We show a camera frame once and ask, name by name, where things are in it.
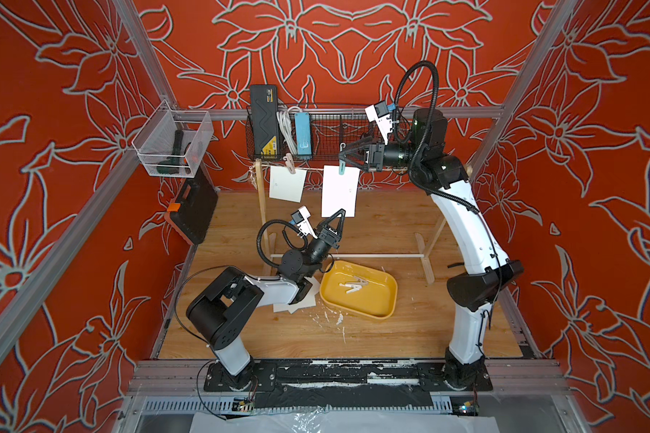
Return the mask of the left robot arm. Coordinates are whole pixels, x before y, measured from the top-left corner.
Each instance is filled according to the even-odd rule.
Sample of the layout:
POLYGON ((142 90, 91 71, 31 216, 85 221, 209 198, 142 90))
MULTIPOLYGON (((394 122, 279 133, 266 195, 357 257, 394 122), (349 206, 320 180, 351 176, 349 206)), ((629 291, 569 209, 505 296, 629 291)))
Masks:
POLYGON ((234 388, 244 388, 252 378, 253 358, 241 339, 245 325, 258 308, 304 300, 314 274, 328 272, 323 263, 332 256, 330 250, 339 247, 346 216, 346 210, 339 209, 313 227, 308 209, 300 207, 289 220, 263 223, 256 250, 265 264, 276 269, 276 275, 252 276, 229 266, 187 308, 187 319, 209 344, 234 388), (279 263, 268 258, 262 247, 265 231, 273 226, 282 228, 289 245, 279 263))

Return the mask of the white clothespin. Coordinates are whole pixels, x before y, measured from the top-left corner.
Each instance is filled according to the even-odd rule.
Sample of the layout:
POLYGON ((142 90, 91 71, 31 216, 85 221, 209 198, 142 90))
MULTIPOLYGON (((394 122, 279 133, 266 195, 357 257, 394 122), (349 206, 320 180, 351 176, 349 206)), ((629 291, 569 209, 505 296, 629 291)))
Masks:
POLYGON ((346 293, 358 292, 364 288, 363 283, 341 283, 339 286, 341 286, 346 293))

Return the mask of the teal clothespin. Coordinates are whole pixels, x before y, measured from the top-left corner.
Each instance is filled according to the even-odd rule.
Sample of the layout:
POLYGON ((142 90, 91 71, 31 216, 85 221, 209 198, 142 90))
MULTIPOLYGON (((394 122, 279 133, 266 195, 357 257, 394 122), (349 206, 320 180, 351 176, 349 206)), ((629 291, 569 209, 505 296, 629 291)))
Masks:
POLYGON ((346 144, 341 143, 339 145, 339 175, 344 175, 347 169, 346 162, 346 144))

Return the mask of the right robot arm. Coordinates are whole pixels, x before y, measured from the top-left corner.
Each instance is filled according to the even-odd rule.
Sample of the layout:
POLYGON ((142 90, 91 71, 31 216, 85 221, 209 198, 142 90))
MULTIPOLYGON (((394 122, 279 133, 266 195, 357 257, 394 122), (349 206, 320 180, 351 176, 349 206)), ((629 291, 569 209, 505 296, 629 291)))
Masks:
POLYGON ((451 389, 464 391, 482 376, 484 337, 498 294, 523 273, 524 267, 500 247, 478 208, 465 166, 445 151, 448 120, 436 107, 440 93, 436 66, 431 61, 418 61, 403 79, 411 79, 420 69, 431 74, 432 95, 427 108, 415 111, 406 133, 399 133, 404 122, 399 99, 391 105, 381 101, 368 106, 368 120, 377 125, 379 134, 343 144, 339 163, 365 172, 404 169, 411 184, 429 195, 442 212, 442 225, 451 229, 465 268, 447 282, 455 316, 442 377, 451 389))

